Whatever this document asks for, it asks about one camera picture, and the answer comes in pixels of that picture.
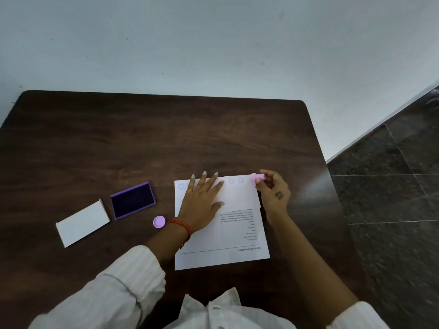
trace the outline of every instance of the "striped white sleeve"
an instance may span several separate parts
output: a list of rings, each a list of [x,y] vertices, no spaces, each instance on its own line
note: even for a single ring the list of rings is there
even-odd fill
[[[145,246],[135,246],[82,290],[29,329],[132,329],[148,315],[165,292],[165,272]]]
[[[389,329],[373,307],[359,301],[338,315],[328,329]]]

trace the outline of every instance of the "wooden table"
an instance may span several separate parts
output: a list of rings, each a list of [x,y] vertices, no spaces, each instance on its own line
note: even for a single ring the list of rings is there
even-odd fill
[[[358,297],[370,301],[310,116],[294,100],[27,91],[0,130],[0,324],[25,328],[82,288],[174,212],[174,180],[268,168],[292,191],[288,212]],[[157,205],[114,221],[110,194],[149,181]],[[111,223],[63,248],[55,222],[101,198]],[[306,325],[309,315],[264,220],[271,259],[166,271],[146,319],[162,328],[184,294],[206,304],[236,287],[244,306]]]

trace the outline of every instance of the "hand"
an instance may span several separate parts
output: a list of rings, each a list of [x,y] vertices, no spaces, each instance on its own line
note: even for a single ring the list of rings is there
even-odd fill
[[[213,199],[224,184],[221,181],[210,189],[218,177],[218,172],[209,178],[208,181],[206,181],[206,177],[207,174],[204,171],[200,181],[194,188],[195,176],[192,175],[178,214],[178,219],[188,224],[192,233],[206,227],[215,217],[218,209],[224,205],[223,202],[212,204]]]
[[[267,220],[287,214],[287,203],[291,192],[282,177],[273,171],[260,170],[265,174],[265,181],[256,178],[256,189],[261,192],[262,204],[267,213]]]

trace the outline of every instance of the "tattoo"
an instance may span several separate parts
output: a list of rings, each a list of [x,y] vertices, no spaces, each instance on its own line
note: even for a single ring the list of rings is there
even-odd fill
[[[282,192],[277,192],[276,194],[274,194],[274,196],[276,196],[277,199],[282,199],[284,195]]]

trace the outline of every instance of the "floor tile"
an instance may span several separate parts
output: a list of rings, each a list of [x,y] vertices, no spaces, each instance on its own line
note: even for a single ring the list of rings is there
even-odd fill
[[[439,87],[386,124],[413,173],[439,173]]]
[[[437,219],[414,175],[332,176],[349,223]]]
[[[335,158],[328,169],[331,175],[411,174],[384,125]]]
[[[439,175],[417,175],[416,179],[439,215]]]
[[[439,221],[350,226],[377,312],[391,328],[439,327]]]

